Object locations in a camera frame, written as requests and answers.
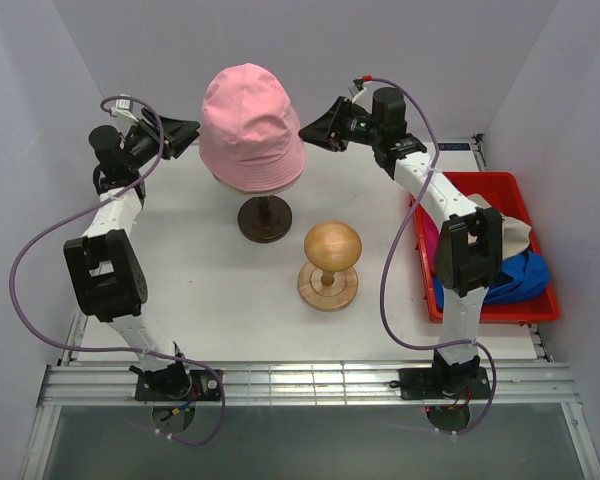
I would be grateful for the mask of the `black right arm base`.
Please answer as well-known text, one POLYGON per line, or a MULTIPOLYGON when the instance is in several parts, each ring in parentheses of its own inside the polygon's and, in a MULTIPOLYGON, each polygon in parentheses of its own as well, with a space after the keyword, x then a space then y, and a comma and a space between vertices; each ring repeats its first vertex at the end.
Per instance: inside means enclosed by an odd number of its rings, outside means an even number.
POLYGON ((444 378, 433 368, 403 368, 389 387, 398 389, 403 400, 446 400, 471 394, 472 399, 486 400, 491 394, 491 384, 484 368, 459 377, 444 378))

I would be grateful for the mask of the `beige bucket hat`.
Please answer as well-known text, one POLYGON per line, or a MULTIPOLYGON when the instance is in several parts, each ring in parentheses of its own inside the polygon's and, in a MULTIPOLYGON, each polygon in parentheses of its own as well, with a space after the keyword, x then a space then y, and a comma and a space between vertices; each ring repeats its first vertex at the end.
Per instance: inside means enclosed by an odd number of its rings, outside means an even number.
POLYGON ((236 194, 236 195, 240 195, 240 196, 246 196, 246 197, 267 197, 267 196, 274 196, 274 195, 278 195, 286 190, 289 190, 290 188, 292 188, 297 181, 299 180, 299 177, 295 178, 294 180, 279 186, 277 188, 259 188, 259 189, 240 189, 237 188, 235 186, 232 186, 226 182, 223 182, 222 180, 220 180, 218 177, 214 176, 214 180, 216 181, 216 183, 222 187, 224 190, 236 194))

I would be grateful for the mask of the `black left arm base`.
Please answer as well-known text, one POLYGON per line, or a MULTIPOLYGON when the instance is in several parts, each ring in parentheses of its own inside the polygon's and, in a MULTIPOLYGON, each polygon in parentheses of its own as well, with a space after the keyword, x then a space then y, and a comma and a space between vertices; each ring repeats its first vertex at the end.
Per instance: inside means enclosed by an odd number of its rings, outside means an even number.
POLYGON ((222 399, 219 382, 206 370, 189 372, 191 386, 186 394, 168 395, 150 389, 142 380, 138 380, 133 398, 141 402, 181 402, 194 398, 198 402, 218 402, 222 399))

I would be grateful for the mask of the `cream bucket hat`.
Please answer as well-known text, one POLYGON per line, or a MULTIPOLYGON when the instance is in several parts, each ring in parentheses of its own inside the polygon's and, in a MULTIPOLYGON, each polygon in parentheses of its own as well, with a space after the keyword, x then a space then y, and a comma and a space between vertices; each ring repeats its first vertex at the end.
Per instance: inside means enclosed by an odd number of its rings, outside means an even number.
POLYGON ((530 246, 532 227, 522 220, 502 214, 502 256, 508 260, 530 246))

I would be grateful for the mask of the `pink bucket hat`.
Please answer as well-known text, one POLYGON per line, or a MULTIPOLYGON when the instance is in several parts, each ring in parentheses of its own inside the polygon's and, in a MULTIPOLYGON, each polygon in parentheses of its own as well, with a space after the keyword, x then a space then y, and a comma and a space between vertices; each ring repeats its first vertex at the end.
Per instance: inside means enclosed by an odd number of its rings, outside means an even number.
POLYGON ((300 121, 279 80, 252 63, 228 67, 201 107, 199 155, 211 175, 240 189, 277 188, 301 176, 300 121))

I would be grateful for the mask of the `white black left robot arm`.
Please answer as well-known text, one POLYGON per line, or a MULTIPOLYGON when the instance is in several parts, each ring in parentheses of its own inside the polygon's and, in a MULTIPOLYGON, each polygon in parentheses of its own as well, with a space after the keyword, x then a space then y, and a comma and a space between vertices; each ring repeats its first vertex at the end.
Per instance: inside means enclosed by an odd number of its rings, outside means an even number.
POLYGON ((137 358, 131 371, 142 387, 161 398, 181 399, 192 389, 177 344, 162 335, 142 310, 148 283, 130 241, 146 199, 142 168, 155 158, 179 157, 199 136, 196 121, 156 116, 142 109, 127 133, 98 126, 88 141, 98 161, 93 184, 101 207, 63 253, 80 310, 108 325, 137 358))

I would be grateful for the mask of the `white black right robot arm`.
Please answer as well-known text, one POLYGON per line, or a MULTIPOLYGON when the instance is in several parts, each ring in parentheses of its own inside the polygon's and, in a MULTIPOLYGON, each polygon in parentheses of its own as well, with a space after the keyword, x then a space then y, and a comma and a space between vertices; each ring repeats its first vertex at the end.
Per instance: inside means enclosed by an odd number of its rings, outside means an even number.
POLYGON ((340 96, 299 136, 332 152, 343 152, 351 143, 370 147, 376 164, 413 195, 407 215, 423 208, 439 231, 434 264, 443 287, 441 335, 427 348, 433 354, 430 366, 402 369, 391 384, 403 396, 426 398, 491 383, 480 365, 486 349, 478 342, 478 330, 490 283, 503 262, 502 217, 493 207, 478 206, 437 172, 439 145, 429 152, 407 126, 406 110, 416 104, 402 87, 384 80, 369 110, 340 96))

